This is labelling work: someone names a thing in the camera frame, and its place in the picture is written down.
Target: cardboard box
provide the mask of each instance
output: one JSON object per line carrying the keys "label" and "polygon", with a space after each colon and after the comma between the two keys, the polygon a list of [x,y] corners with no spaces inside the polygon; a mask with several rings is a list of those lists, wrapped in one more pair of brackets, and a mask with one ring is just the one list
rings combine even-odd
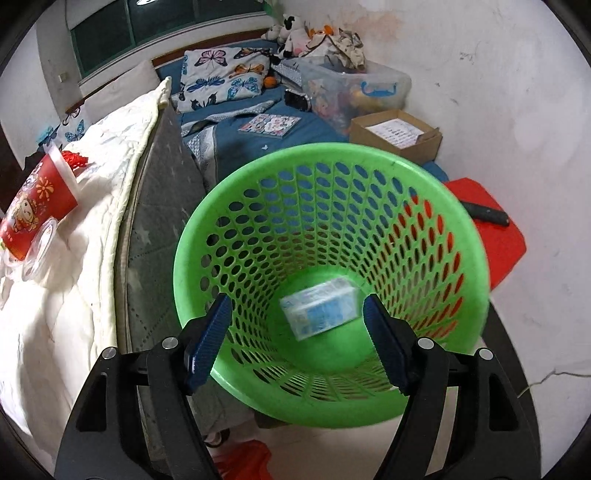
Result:
{"label": "cardboard box", "polygon": [[[367,130],[367,127],[378,125],[394,118],[399,118],[400,120],[404,120],[405,122],[414,125],[421,129],[424,134],[418,137],[417,142],[414,145],[400,149]],[[372,113],[370,115],[353,118],[351,120],[351,129],[349,133],[350,143],[380,148],[381,150],[406,158],[418,165],[423,165],[430,160],[435,160],[442,138],[443,136],[438,128],[433,128],[402,110],[386,110],[385,112]]]}

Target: window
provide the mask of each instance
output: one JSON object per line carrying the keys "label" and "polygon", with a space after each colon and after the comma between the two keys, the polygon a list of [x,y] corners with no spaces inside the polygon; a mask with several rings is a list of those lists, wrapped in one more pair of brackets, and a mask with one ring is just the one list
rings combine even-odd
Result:
{"label": "window", "polygon": [[101,8],[72,31],[82,76],[133,48],[125,1],[116,0]]}
{"label": "window", "polygon": [[115,0],[72,29],[82,77],[124,52],[175,30],[262,12],[256,0]]}

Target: red paper cup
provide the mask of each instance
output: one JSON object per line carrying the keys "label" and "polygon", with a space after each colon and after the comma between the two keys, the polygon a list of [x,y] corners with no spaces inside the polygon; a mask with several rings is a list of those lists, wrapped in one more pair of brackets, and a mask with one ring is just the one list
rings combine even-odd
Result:
{"label": "red paper cup", "polygon": [[78,185],[55,145],[26,179],[0,223],[0,239],[19,261],[25,260],[38,228],[49,217],[63,219],[78,201]]}

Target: small box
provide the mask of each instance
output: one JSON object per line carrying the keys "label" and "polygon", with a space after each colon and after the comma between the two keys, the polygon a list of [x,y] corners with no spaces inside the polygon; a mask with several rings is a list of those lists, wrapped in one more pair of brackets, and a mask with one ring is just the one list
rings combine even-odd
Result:
{"label": "small box", "polygon": [[[400,122],[401,124],[410,124],[412,127],[417,128],[423,133],[416,136],[415,143],[411,142],[411,144],[409,144],[408,137],[412,135],[410,131],[414,129],[408,128],[409,133],[406,136],[400,135],[399,131],[393,132],[392,135],[390,135],[390,138],[392,138],[392,141],[399,142],[398,145],[400,145],[400,147],[397,147],[391,141],[383,138],[387,137],[387,135],[384,134],[382,137],[368,129],[368,127],[376,127],[381,124],[386,124],[386,122],[394,119],[400,119],[402,121]],[[379,148],[402,158],[406,158],[417,165],[423,165],[430,160],[435,160],[442,138],[443,136],[439,131],[439,128],[433,128],[402,110],[387,110],[385,112],[372,113],[370,115],[353,118],[351,120],[349,142]]]}
{"label": "small box", "polygon": [[359,317],[359,289],[346,278],[334,278],[279,300],[300,341]]}

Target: pillow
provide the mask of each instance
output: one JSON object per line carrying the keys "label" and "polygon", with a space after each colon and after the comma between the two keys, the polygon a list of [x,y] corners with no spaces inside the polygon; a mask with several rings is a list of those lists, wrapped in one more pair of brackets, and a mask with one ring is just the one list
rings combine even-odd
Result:
{"label": "pillow", "polygon": [[210,48],[186,51],[181,91],[174,99],[179,113],[261,94],[269,71],[267,48]]}
{"label": "pillow", "polygon": [[86,105],[81,105],[54,128],[41,144],[49,147],[54,142],[57,148],[63,150],[68,143],[84,137],[92,123]]}
{"label": "pillow", "polygon": [[125,72],[119,78],[103,87],[84,105],[92,123],[97,123],[111,112],[133,102],[137,97],[151,92],[160,85],[160,79],[150,60],[144,60],[137,67]]}

